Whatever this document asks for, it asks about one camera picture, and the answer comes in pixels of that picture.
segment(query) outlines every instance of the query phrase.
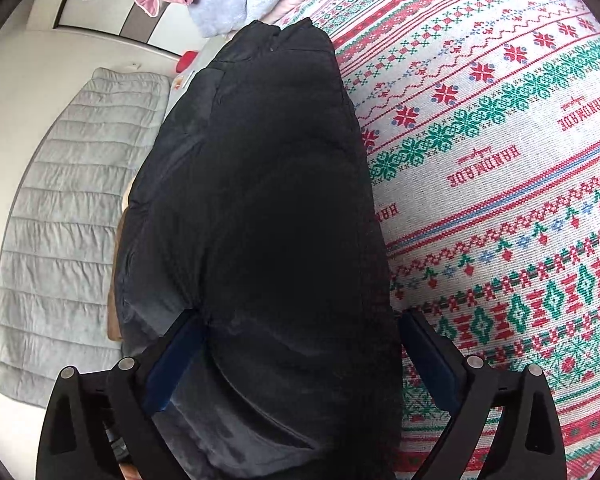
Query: blue stripe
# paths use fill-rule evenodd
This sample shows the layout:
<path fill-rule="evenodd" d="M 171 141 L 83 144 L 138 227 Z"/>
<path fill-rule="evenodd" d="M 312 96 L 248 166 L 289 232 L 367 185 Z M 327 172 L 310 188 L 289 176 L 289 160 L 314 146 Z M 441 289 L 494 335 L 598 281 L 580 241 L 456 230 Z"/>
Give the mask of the blue stripe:
<path fill-rule="evenodd" d="M 423 240 L 424 238 L 428 238 L 432 235 L 438 234 L 440 232 L 444 232 L 445 230 L 451 229 L 457 225 L 460 225 L 460 224 L 467 222 L 473 218 L 476 218 L 477 216 L 483 215 L 484 213 L 488 213 L 489 211 L 491 211 L 493 209 L 496 209 L 503 205 L 507 205 L 508 203 L 514 202 L 519 197 L 533 192 L 534 190 L 538 189 L 539 187 L 544 186 L 544 184 L 551 182 L 552 180 L 555 180 L 556 178 L 560 177 L 561 175 L 563 175 L 565 173 L 569 173 L 574 168 L 577 168 L 578 166 L 584 164 L 585 162 L 595 158 L 599 154 L 600 154 L 600 146 L 598 146 L 592 152 L 589 152 L 586 155 L 581 156 L 579 159 L 574 160 L 561 168 L 558 168 L 552 174 L 545 176 L 541 180 L 538 180 L 536 182 L 528 184 L 527 186 L 523 187 L 522 189 L 519 189 L 517 192 L 515 192 L 507 197 L 504 197 L 500 200 L 496 200 L 495 202 L 487 204 L 476 211 L 467 213 L 464 216 L 461 216 L 460 218 L 456 218 L 454 220 L 446 222 L 445 224 L 434 227 L 433 229 L 427 230 L 426 232 L 420 233 L 419 235 L 410 237 L 407 240 L 401 240 L 400 242 L 396 242 L 395 244 L 392 244 L 389 247 L 389 250 L 396 251 L 396 250 L 404 248 L 404 247 L 409 247 L 409 246 L 413 245 L 414 243 L 416 243 L 420 240 Z"/>

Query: white floor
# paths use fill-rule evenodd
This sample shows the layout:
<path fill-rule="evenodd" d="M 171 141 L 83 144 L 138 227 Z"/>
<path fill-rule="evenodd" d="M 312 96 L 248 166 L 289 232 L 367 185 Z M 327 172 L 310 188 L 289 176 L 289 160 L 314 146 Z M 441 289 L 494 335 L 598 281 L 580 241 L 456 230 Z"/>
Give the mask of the white floor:
<path fill-rule="evenodd" d="M 140 47 L 59 31 L 25 30 L 32 0 L 0 32 L 0 245 L 29 159 L 53 120 L 99 66 L 174 75 L 174 61 Z M 0 395 L 0 458 L 33 480 L 44 411 Z"/>

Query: green snowflake pattern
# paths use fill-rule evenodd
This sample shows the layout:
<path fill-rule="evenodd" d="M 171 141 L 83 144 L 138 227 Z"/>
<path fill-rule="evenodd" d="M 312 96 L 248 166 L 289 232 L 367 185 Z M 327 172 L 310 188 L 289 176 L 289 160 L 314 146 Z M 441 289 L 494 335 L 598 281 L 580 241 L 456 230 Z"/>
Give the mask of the green snowflake pattern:
<path fill-rule="evenodd" d="M 493 327 L 493 320 L 484 313 L 484 309 L 481 306 L 476 308 L 470 329 L 483 345 L 487 344 L 491 339 L 491 327 Z"/>
<path fill-rule="evenodd" d="M 544 63 L 538 74 L 525 73 L 518 86 L 504 83 L 500 98 L 483 96 L 478 99 L 477 109 L 456 110 L 448 124 L 430 124 L 421 139 L 410 137 L 399 146 L 379 153 L 368 161 L 372 183 L 394 179 L 399 171 L 419 166 L 436 153 L 447 152 L 463 137 L 475 137 L 485 123 L 503 124 L 507 112 L 527 110 L 531 98 L 548 99 L 557 89 L 568 88 L 574 78 L 582 79 L 587 72 L 597 70 L 600 70 L 600 39 L 561 54 L 555 62 Z"/>
<path fill-rule="evenodd" d="M 438 322 L 438 333 L 441 336 L 448 337 L 451 341 L 455 341 L 456 336 L 458 336 L 458 330 L 456 330 L 444 316 L 442 316 Z"/>
<path fill-rule="evenodd" d="M 584 301 L 590 305 L 593 302 L 593 287 L 596 285 L 596 279 L 589 272 L 586 265 L 581 265 L 578 270 L 580 277 L 576 290 L 584 298 Z"/>
<path fill-rule="evenodd" d="M 564 297 L 565 293 L 555 285 L 554 280 L 551 280 L 546 286 L 546 293 L 544 295 L 542 307 L 551 313 L 551 317 L 554 319 L 560 319 L 560 313 L 562 312 L 561 309 L 564 304 Z"/>
<path fill-rule="evenodd" d="M 519 294 L 514 294 L 511 298 L 511 308 L 507 313 L 507 319 L 516 328 L 516 332 L 523 334 L 526 331 L 526 320 L 529 318 L 531 309 L 522 302 Z"/>

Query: gray quilted mat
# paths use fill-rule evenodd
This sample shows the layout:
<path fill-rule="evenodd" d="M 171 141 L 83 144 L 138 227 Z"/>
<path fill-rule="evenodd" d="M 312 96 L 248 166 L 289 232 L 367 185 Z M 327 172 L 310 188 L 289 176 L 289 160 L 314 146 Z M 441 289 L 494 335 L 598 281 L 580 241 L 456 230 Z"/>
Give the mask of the gray quilted mat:
<path fill-rule="evenodd" d="M 20 183 L 0 256 L 0 392 L 46 406 L 58 372 L 111 368 L 107 293 L 122 194 L 152 148 L 170 80 L 103 68 Z"/>

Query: red snowflake pattern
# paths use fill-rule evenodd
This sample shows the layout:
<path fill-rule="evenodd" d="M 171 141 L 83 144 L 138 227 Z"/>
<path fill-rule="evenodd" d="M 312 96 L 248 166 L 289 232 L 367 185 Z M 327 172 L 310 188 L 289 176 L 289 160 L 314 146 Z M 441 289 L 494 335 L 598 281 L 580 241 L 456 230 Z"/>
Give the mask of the red snowflake pattern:
<path fill-rule="evenodd" d="M 558 30 L 561 34 L 565 36 L 571 36 L 572 38 L 577 38 L 578 35 L 576 33 L 576 29 L 571 27 L 571 25 L 565 25 L 564 23 L 558 23 Z"/>
<path fill-rule="evenodd" d="M 398 106 L 395 109 L 396 116 L 391 121 L 393 126 L 402 126 L 405 128 L 413 128 L 416 123 L 416 117 L 419 115 L 419 108 L 407 108 L 406 106 Z"/>
<path fill-rule="evenodd" d="M 469 74 L 469 79 L 471 81 L 493 83 L 493 71 L 495 70 L 495 66 L 474 61 L 471 63 L 471 67 L 471 73 Z"/>
<path fill-rule="evenodd" d="M 573 369 L 576 366 L 576 359 L 574 359 L 573 357 L 569 356 L 567 357 L 564 361 L 562 361 L 562 366 L 560 368 L 562 368 L 562 371 L 566 374 L 573 372 Z"/>
<path fill-rule="evenodd" d="M 504 46 L 504 59 L 526 64 L 526 47 L 513 46 L 508 43 Z"/>
<path fill-rule="evenodd" d="M 547 48 L 555 48 L 555 38 L 552 34 L 543 34 L 542 32 L 534 32 L 534 43 Z"/>
<path fill-rule="evenodd" d="M 439 83 L 436 85 L 435 94 L 431 96 L 431 102 L 433 103 L 444 103 L 445 105 L 452 105 L 456 102 L 456 94 L 458 93 L 457 85 L 445 85 Z"/>
<path fill-rule="evenodd" d="M 584 20 L 580 17 L 578 17 L 578 25 L 580 25 L 582 28 L 591 30 L 592 32 L 595 32 L 596 30 L 596 27 L 593 25 L 593 23 L 591 23 L 589 20 Z"/>
<path fill-rule="evenodd" d="M 378 130 L 365 130 L 362 132 L 362 140 L 365 143 L 365 148 L 368 152 L 376 145 L 376 140 L 378 140 L 378 137 L 380 136 L 379 133 Z"/>
<path fill-rule="evenodd" d="M 408 375 L 407 381 L 411 386 L 413 386 L 414 388 L 417 388 L 418 386 L 420 386 L 420 384 L 422 383 L 422 379 L 420 378 L 420 375 L 416 371 L 415 366 L 413 366 L 413 365 L 407 366 L 407 375 Z"/>

